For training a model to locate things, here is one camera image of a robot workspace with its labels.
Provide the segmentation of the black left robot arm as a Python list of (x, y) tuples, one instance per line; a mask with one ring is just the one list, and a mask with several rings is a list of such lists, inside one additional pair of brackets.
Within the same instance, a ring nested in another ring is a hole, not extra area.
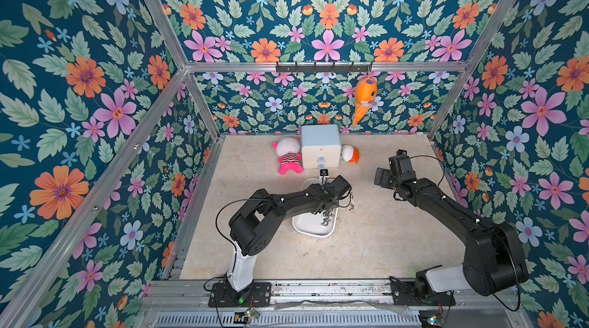
[(229, 235), (238, 254), (256, 256), (268, 247), (282, 222), (338, 208), (351, 193), (352, 186), (343, 176), (283, 195), (259, 189), (229, 220)]

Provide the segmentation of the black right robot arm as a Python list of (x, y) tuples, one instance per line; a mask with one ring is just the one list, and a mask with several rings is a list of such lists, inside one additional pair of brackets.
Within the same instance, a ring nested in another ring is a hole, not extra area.
[(529, 280), (522, 242), (509, 224), (481, 218), (445, 194), (427, 178), (417, 178), (405, 151), (378, 168), (374, 184), (394, 192), (397, 201), (409, 202), (433, 216), (465, 246), (461, 264), (438, 266), (416, 274), (416, 287), (425, 294), (471, 290), (487, 297)]

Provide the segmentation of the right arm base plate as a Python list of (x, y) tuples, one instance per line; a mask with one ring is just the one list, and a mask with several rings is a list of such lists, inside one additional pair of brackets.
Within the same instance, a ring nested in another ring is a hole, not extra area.
[(453, 292), (434, 292), (424, 278), (402, 280), (389, 277), (391, 294), (396, 305), (406, 306), (450, 306), (456, 305)]

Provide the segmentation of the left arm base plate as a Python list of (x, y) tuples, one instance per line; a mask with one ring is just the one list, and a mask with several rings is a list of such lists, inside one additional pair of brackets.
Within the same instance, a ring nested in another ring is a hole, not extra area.
[(235, 291), (228, 282), (215, 283), (210, 292), (209, 307), (268, 307), (272, 284), (256, 282), (243, 291)]

